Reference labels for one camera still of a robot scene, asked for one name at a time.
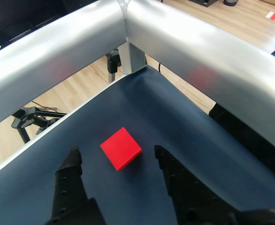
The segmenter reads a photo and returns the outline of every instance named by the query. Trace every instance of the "wooden floor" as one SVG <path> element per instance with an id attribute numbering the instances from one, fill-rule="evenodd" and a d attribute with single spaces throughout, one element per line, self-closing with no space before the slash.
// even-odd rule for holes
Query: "wooden floor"
<path id="1" fill-rule="evenodd" d="M 188 0 L 164 0 L 164 4 L 207 21 L 268 53 L 275 50 L 275 20 L 265 17 L 269 11 L 275 12 L 275 6 L 260 0 L 240 0 L 235 7 L 225 6 L 222 0 L 208 8 Z M 147 60 L 150 66 L 158 68 L 158 62 L 149 56 Z M 211 99 L 163 66 L 161 73 L 206 113 L 213 107 L 214 102 Z M 122 74 L 121 68 L 116 77 L 120 74 Z M 106 58 L 103 57 L 35 101 L 41 105 L 57 107 L 59 112 L 68 113 L 107 85 L 107 63 Z M 0 123 L 0 163 L 23 146 L 18 132 L 10 127 L 12 121 L 13 118 L 9 117 Z M 33 138 L 37 127 L 28 127 L 27 131 Z"/>

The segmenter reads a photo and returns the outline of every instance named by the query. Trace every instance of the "aluminum rail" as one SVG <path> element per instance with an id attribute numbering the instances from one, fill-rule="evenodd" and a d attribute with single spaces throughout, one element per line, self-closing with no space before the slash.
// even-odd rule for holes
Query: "aluminum rail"
<path id="1" fill-rule="evenodd" d="M 0 51 L 0 122 L 126 42 L 117 1 L 101 0 Z"/>
<path id="2" fill-rule="evenodd" d="M 154 0 L 131 0 L 125 24 L 130 43 L 275 146 L 275 57 Z"/>

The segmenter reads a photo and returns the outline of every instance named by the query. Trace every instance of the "metal bar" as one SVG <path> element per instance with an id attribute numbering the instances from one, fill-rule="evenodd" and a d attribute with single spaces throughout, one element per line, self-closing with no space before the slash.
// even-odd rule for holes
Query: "metal bar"
<path id="1" fill-rule="evenodd" d="M 133 45 L 275 146 L 274 56 L 154 0 L 131 0 L 125 18 Z"/>
<path id="2" fill-rule="evenodd" d="M 20 129 L 17 129 L 17 131 L 19 132 L 19 135 L 21 136 L 24 143 L 27 143 L 27 142 L 30 141 L 30 138 L 29 138 L 29 136 L 27 134 L 27 131 L 24 127 L 20 128 Z"/>
<path id="3" fill-rule="evenodd" d="M 62 118 L 66 115 L 65 113 L 61 113 L 61 112 L 49 112 L 49 111 L 44 111 L 39 109 L 36 110 L 36 113 L 39 116 L 49 116 L 49 117 L 56 117 L 56 118 Z"/>
<path id="4" fill-rule="evenodd" d="M 133 74 L 145 67 L 145 53 L 131 43 L 118 47 L 123 73 Z"/>
<path id="5" fill-rule="evenodd" d="M 100 0 L 0 51 L 0 122 L 126 42 L 115 0 Z"/>
<path id="6" fill-rule="evenodd" d="M 110 72 L 108 73 L 108 82 L 112 83 L 115 81 L 115 73 L 111 74 Z"/>

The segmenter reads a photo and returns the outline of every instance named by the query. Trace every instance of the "blue tray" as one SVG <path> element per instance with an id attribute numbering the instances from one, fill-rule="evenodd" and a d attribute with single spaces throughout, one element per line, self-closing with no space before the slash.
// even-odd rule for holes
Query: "blue tray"
<path id="1" fill-rule="evenodd" d="M 143 153 L 117 172 L 100 145 L 125 127 Z M 154 145 L 240 210 L 275 209 L 275 176 L 155 69 L 97 95 L 0 170 L 0 225 L 51 217 L 54 174 L 72 146 L 108 225 L 176 224 Z"/>

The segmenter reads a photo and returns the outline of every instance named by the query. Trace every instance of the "red block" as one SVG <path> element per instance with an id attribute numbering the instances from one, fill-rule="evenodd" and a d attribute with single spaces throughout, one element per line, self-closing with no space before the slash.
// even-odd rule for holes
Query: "red block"
<path id="1" fill-rule="evenodd" d="M 117 171 L 127 166 L 142 152 L 141 147 L 125 128 L 121 128 L 108 138 L 101 144 L 101 148 Z"/>

